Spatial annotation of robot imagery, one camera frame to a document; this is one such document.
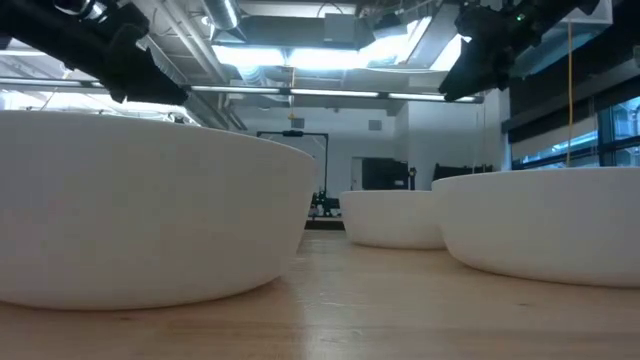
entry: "white bowl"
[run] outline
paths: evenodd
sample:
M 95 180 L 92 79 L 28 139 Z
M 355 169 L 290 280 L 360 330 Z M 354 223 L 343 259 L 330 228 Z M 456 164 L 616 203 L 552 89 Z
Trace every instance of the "white bowl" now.
M 340 196 L 349 239 L 396 249 L 444 249 L 429 191 L 351 191 Z
M 447 248 L 504 275 L 640 286 L 640 169 L 503 172 L 433 184 Z
M 313 159 L 229 132 L 108 116 L 0 112 L 0 300 L 170 306 L 280 276 Z

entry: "wooden table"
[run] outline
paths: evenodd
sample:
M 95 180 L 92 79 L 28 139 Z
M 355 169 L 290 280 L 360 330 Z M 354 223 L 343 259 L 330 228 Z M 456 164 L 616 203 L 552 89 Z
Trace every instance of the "wooden table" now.
M 315 232 L 286 276 L 225 300 L 105 313 L 0 305 L 0 359 L 640 359 L 640 291 L 512 279 L 446 252 Z

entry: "large white bowl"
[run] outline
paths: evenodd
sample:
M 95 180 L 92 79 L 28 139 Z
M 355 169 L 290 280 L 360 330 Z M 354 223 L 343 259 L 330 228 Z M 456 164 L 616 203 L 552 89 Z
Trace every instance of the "large white bowl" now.
M 220 298 L 281 275 L 313 159 L 229 132 L 0 112 L 0 300 L 128 309 Z
M 444 249 L 429 191 L 351 191 L 340 196 L 349 239 L 396 249 Z
M 640 169 L 503 172 L 436 181 L 451 254 L 490 272 L 640 286 Z

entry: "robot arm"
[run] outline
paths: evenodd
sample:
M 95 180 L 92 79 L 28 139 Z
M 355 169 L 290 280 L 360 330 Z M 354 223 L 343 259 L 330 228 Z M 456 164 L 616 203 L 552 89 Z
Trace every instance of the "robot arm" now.
M 471 37 L 462 42 L 460 58 L 440 86 L 447 101 L 480 91 L 508 87 L 516 59 L 571 11 L 590 15 L 599 0 L 522 0 L 508 2 L 500 11 L 463 1 L 456 20 L 458 32 Z
M 0 0 L 0 34 L 19 39 L 97 78 L 118 102 L 181 105 L 187 93 L 137 41 L 149 21 L 115 0 Z

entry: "yellow cable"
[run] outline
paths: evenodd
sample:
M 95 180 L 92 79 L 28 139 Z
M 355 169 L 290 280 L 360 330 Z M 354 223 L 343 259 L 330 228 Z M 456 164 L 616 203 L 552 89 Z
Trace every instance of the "yellow cable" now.
M 567 167 L 571 167 L 571 139 L 573 138 L 573 23 L 569 20 L 569 142 Z

